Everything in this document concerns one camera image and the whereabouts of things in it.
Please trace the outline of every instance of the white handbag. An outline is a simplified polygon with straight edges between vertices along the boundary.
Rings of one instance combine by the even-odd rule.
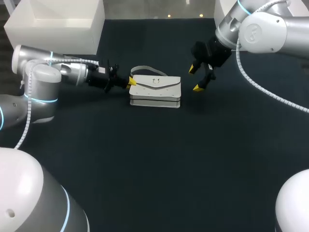
[[[162,76],[133,75],[141,70],[151,70]],[[167,76],[165,73],[149,66],[138,66],[131,70],[131,77],[136,86],[130,87],[130,104],[138,106],[179,108],[181,98],[181,78]]]

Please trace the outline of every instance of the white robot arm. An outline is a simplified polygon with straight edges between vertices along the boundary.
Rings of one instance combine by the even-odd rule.
[[[309,17],[259,12],[248,16],[239,29],[241,46],[252,53],[282,53],[309,58]]]
[[[238,0],[216,30],[226,47],[241,46],[252,53],[282,53],[309,58],[309,17],[293,17],[289,1],[254,13],[272,0]]]

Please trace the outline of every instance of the white box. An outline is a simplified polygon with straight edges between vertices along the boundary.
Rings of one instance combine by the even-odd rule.
[[[4,28],[13,48],[95,55],[104,21],[103,0],[21,0]]]
[[[134,75],[136,86],[130,87],[130,104],[179,108],[181,78],[178,76]]]

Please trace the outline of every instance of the white bin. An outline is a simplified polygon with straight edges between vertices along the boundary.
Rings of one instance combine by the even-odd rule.
[[[13,48],[95,55],[104,21],[103,0],[21,0],[4,28]]]

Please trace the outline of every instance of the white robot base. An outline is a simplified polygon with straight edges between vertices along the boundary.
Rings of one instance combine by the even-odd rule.
[[[83,209],[29,154],[0,148],[1,232],[90,232]]]
[[[282,186],[276,201],[276,232],[309,231],[309,170]]]

